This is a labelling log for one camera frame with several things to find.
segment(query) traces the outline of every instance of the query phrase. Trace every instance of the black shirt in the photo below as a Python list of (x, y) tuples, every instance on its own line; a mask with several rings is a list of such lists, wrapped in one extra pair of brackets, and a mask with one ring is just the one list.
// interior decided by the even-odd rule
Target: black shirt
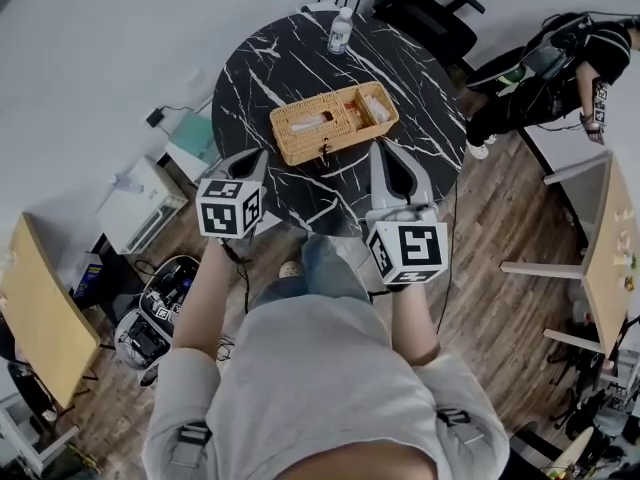
[(578, 54), (579, 66), (588, 62), (608, 84), (613, 84), (631, 61), (631, 36), (615, 22), (596, 23), (589, 42)]

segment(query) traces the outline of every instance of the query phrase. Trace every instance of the gray t-shirt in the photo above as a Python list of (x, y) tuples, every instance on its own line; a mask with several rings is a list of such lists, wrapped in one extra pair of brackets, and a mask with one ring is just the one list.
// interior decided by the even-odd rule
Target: gray t-shirt
[[(509, 456), (467, 366), (442, 351), (412, 369), (372, 306), (351, 298), (256, 308), (222, 380), (207, 355), (177, 349), (158, 382), (143, 452), (150, 480), (272, 480), (311, 455), (379, 440), (422, 450), (439, 480), (497, 479)], [(198, 422), (211, 432), (204, 447), (184, 427)]]

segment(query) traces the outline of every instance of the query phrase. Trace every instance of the black plug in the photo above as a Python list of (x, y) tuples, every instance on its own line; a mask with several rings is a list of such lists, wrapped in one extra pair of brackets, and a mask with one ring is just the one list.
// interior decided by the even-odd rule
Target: black plug
[(163, 119), (164, 114), (162, 113), (162, 110), (156, 108), (153, 112), (151, 112), (151, 114), (149, 114), (149, 117), (147, 117), (146, 121), (147, 124), (151, 126), (151, 128), (155, 128), (162, 122)]

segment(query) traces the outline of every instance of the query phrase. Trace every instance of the white cube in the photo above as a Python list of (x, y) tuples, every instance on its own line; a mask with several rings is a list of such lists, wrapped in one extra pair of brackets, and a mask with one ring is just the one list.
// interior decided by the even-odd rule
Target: white cube
[(196, 196), (203, 236), (243, 238), (262, 216), (259, 181), (204, 179)]
[(386, 285), (426, 283), (449, 267), (444, 222), (379, 221), (367, 246)]

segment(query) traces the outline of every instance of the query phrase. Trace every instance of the black round table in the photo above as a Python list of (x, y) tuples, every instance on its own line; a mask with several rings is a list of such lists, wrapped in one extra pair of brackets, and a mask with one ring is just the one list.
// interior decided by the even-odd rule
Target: black round table
[(335, 12), (300, 13), (249, 37), (225, 64), (213, 95), (214, 136), (223, 157), (254, 147), (269, 152), (265, 208), (316, 233), (358, 236), (369, 202), (371, 142), (296, 167), (284, 163), (271, 129), (276, 107), (378, 80), (400, 114), (386, 138), (415, 156), (442, 200), (462, 168), (464, 119), (453, 87), (431, 54), (373, 18), (354, 16), (349, 49), (327, 50)]

